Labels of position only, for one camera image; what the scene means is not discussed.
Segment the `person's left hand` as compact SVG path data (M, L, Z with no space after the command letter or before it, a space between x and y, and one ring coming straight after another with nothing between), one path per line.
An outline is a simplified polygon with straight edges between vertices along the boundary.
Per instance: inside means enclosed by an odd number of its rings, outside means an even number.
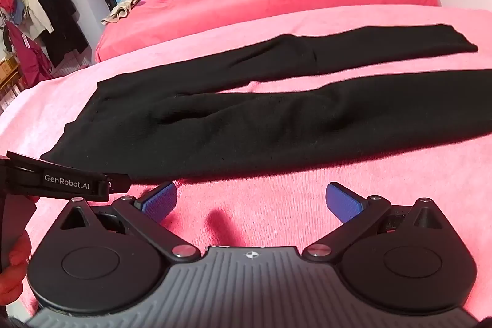
M22 295L22 281L27 275L27 264L31 251L32 243L25 231L9 253L9 266L1 273L1 306L13 303Z

